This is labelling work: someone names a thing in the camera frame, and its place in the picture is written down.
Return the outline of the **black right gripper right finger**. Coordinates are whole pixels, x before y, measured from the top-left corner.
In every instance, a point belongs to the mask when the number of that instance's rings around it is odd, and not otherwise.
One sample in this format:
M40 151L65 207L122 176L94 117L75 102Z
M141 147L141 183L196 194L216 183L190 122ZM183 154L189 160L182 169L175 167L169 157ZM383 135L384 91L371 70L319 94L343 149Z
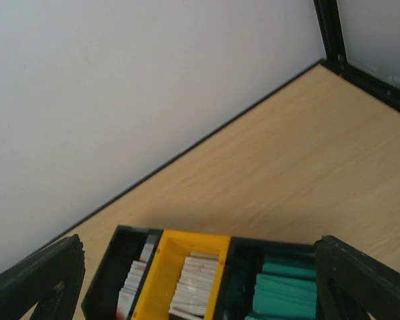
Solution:
M314 244L317 319L400 319L400 273L334 236Z

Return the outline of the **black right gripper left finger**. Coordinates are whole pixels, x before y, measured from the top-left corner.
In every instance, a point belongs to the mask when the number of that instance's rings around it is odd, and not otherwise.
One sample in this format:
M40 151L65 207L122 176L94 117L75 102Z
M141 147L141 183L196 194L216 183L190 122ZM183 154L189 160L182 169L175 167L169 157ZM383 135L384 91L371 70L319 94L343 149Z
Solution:
M72 319L84 276L79 236L58 240L0 274L0 319Z

